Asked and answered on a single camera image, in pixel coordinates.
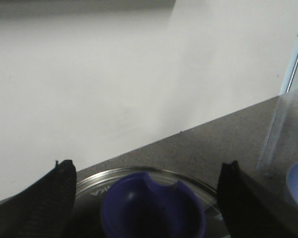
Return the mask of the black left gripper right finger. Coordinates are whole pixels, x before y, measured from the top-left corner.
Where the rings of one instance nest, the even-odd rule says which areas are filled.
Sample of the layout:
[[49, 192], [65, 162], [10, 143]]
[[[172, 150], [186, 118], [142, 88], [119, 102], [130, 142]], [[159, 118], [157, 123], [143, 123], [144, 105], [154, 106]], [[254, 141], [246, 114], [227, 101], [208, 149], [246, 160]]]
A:
[[222, 164], [218, 205], [232, 238], [298, 238], [298, 208], [251, 178], [238, 161]]

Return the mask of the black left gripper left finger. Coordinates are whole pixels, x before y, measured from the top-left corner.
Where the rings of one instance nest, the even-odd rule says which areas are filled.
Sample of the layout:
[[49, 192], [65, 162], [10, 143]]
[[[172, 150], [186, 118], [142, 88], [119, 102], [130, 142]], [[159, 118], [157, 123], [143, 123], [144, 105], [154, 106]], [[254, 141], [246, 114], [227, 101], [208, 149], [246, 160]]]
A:
[[0, 238], [58, 238], [72, 212], [76, 169], [71, 160], [55, 167], [0, 204]]

